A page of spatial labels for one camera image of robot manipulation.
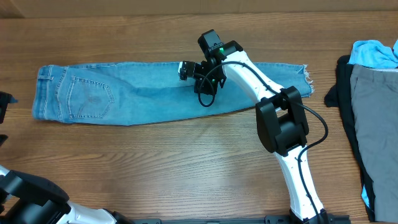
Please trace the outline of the light blue denim jeans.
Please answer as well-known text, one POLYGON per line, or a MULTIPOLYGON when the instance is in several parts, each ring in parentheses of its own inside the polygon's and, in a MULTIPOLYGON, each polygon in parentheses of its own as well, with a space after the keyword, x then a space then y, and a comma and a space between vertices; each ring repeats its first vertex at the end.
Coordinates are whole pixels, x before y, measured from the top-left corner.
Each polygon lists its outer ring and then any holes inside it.
POLYGON ((37 76, 32 115, 38 120, 131 126, 243 110, 272 91, 246 93, 228 78, 215 98, 178 77, 178 62, 46 65, 37 76))

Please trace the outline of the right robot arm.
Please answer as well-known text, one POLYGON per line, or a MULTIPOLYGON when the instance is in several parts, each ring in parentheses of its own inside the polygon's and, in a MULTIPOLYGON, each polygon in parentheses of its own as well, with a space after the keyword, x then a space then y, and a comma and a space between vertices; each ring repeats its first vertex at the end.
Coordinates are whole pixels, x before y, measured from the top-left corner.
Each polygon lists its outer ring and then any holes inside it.
POLYGON ((215 96, 230 79, 254 102, 257 135, 267 151, 279 161, 290 197, 292 223, 329 223, 317 196, 310 173, 307 151, 309 127, 296 87, 285 88, 262 73, 234 40, 224 43, 214 30, 203 33, 198 44, 205 56, 202 63, 182 61, 181 80, 195 80, 194 92, 215 96))

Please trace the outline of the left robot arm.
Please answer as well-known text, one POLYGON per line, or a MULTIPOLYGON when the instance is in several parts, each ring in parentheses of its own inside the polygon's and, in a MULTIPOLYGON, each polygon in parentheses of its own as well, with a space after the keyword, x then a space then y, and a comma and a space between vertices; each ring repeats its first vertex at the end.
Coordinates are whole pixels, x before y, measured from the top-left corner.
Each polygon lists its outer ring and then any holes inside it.
POLYGON ((1 211, 11 198, 18 201, 1 223, 7 224, 123 224, 131 220, 118 212, 92 209, 70 201, 68 194, 52 181, 1 167, 1 211))

